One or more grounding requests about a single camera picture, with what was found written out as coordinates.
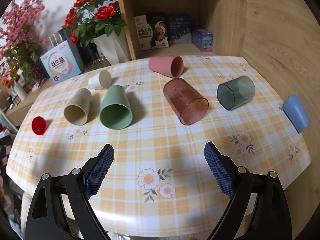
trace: white cylinder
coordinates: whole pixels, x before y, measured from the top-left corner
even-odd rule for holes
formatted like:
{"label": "white cylinder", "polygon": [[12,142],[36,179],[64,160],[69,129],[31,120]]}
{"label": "white cylinder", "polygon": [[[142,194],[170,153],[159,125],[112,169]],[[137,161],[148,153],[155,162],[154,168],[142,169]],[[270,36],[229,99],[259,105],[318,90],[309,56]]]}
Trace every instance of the white cylinder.
{"label": "white cylinder", "polygon": [[23,87],[20,85],[19,82],[17,82],[14,85],[13,90],[17,93],[18,97],[20,97],[21,100],[26,98],[27,93],[25,92],[25,90],[23,89]]}

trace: purple box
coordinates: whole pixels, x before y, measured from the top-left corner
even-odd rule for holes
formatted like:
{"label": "purple box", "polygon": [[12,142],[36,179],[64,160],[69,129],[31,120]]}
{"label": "purple box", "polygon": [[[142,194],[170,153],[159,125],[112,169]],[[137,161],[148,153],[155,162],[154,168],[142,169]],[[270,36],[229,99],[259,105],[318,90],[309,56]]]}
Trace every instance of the purple box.
{"label": "purple box", "polygon": [[193,27],[192,43],[202,52],[212,52],[213,33],[203,28]]}

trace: beige cup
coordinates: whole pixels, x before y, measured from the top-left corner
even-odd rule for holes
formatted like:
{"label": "beige cup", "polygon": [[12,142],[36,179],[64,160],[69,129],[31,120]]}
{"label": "beige cup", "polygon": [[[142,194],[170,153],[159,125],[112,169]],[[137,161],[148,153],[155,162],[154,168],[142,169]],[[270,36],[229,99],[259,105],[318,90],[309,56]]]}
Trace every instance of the beige cup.
{"label": "beige cup", "polygon": [[68,122],[74,125],[83,125],[88,120],[91,92],[80,88],[64,108],[63,115]]}
{"label": "beige cup", "polygon": [[90,88],[108,89],[111,86],[112,78],[108,70],[101,70],[88,81]]}

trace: wooden wall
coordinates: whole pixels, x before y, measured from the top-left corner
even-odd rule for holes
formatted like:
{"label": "wooden wall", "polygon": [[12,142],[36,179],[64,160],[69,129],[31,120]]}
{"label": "wooden wall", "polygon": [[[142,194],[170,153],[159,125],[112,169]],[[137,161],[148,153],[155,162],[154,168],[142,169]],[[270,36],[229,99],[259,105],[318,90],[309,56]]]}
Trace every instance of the wooden wall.
{"label": "wooden wall", "polygon": [[320,26],[303,0],[247,0],[242,56],[286,101],[296,93],[311,125],[310,166],[285,190],[293,237],[320,201]]}

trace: silver screw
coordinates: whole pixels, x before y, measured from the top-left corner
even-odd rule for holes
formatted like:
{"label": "silver screw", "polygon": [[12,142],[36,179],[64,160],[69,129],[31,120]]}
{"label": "silver screw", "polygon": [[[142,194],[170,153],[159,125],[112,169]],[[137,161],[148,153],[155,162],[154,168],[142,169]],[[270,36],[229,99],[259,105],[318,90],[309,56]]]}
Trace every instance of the silver screw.
{"label": "silver screw", "polygon": [[247,172],[247,169],[246,169],[245,167],[240,166],[240,167],[238,168],[238,171],[241,172],[241,173],[246,173],[246,172]]}
{"label": "silver screw", "polygon": [[273,177],[273,178],[276,178],[277,174],[274,171],[270,171],[270,176]]}
{"label": "silver screw", "polygon": [[45,173],[45,174],[42,175],[41,178],[42,178],[43,180],[45,180],[45,179],[49,178],[49,174],[48,174],[48,173]]}
{"label": "silver screw", "polygon": [[79,174],[80,173],[80,169],[79,168],[74,168],[73,170],[72,170],[72,174],[73,175],[77,175],[77,174]]}

